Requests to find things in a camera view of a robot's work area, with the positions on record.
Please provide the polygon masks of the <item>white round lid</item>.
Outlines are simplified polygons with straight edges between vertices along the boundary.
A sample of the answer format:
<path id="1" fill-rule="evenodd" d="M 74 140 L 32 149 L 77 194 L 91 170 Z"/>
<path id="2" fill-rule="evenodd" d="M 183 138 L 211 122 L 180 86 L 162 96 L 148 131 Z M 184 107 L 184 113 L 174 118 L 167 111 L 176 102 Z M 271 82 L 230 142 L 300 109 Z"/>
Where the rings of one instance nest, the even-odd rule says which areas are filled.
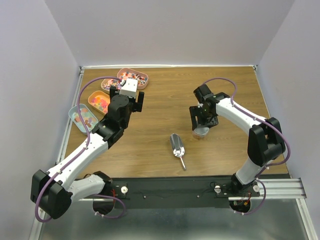
<path id="1" fill-rule="evenodd" d="M 209 128 L 208 127 L 197 127 L 193 130 L 193 132 L 199 133 L 199 134 L 204 134 L 204 133 L 209 133 Z"/>

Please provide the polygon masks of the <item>clear plastic cup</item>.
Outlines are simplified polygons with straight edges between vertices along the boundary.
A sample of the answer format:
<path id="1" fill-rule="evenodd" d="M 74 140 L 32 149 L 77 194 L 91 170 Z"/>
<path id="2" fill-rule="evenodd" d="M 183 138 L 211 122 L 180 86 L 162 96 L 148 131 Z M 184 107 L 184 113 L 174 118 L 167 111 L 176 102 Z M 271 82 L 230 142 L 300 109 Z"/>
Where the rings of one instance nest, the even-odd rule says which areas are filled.
<path id="1" fill-rule="evenodd" d="M 195 139 L 204 139 L 207 135 L 208 135 L 208 133 L 197 133 L 195 131 L 192 132 L 192 136 Z"/>

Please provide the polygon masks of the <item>orange candy tray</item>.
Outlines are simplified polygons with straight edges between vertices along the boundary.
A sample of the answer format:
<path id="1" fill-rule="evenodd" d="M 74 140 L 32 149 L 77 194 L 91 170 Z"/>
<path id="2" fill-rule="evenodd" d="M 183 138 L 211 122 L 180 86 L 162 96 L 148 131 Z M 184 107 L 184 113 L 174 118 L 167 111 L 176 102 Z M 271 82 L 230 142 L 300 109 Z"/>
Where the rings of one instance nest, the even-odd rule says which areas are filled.
<path id="1" fill-rule="evenodd" d="M 107 114 L 110 104 L 110 96 L 103 91 L 94 91 L 88 97 L 88 103 L 102 114 Z"/>

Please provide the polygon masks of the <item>metal scoop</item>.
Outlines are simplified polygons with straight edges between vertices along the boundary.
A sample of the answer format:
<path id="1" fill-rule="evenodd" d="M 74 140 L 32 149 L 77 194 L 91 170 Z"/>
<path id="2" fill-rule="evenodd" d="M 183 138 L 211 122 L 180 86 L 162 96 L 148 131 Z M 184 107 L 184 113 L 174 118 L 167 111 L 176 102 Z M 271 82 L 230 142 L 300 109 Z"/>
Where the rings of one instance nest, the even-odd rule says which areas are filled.
<path id="1" fill-rule="evenodd" d="M 173 155 L 180 159 L 182 168 L 184 171 L 186 171 L 187 168 L 183 160 L 183 156 L 185 154 L 185 147 L 183 145 L 181 137 L 178 134 L 173 133 L 170 135 L 169 140 L 170 140 Z"/>

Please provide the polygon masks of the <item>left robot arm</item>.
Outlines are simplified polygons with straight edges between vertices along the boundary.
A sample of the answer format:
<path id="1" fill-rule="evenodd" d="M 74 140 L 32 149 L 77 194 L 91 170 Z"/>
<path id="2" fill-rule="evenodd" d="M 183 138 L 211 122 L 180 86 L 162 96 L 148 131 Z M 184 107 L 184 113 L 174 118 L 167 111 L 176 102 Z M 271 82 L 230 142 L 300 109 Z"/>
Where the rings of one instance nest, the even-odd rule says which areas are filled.
<path id="1" fill-rule="evenodd" d="M 30 199 L 35 203 L 35 217 L 39 209 L 50 219 L 60 218 L 77 200 L 98 195 L 107 197 L 111 191 L 110 180 L 102 172 L 77 180 L 95 158 L 109 150 L 129 126 L 131 114 L 141 112 L 144 102 L 143 91 L 138 94 L 125 90 L 112 90 L 107 114 L 100 120 L 85 141 L 66 159 L 48 171 L 38 170 L 32 176 Z"/>

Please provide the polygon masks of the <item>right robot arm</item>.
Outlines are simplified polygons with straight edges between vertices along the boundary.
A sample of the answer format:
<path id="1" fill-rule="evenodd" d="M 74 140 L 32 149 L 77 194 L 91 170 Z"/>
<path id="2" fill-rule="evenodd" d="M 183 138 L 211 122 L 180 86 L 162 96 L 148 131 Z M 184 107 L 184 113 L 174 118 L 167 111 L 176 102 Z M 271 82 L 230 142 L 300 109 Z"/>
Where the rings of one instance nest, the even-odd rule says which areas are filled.
<path id="1" fill-rule="evenodd" d="M 197 87 L 193 94 L 198 104 L 189 108 L 192 133 L 203 138 L 218 125 L 218 117 L 231 121 L 248 136 L 247 160 L 231 176 L 229 189 L 236 196 L 247 192 L 258 174 L 286 150 L 280 122 L 264 118 L 236 104 L 224 92 L 214 94 L 206 84 Z"/>

